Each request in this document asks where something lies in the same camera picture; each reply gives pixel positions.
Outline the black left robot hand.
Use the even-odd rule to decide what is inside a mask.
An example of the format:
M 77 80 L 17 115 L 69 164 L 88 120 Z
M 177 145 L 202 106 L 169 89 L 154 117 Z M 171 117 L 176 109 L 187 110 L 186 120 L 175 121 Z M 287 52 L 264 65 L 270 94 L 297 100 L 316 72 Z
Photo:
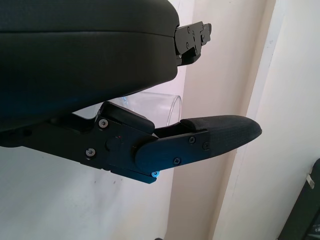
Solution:
M 155 125 L 111 102 L 173 80 L 212 26 L 180 26 L 167 0 L 3 0 L 0 145 L 26 147 L 143 183 L 261 135 L 238 115 Z

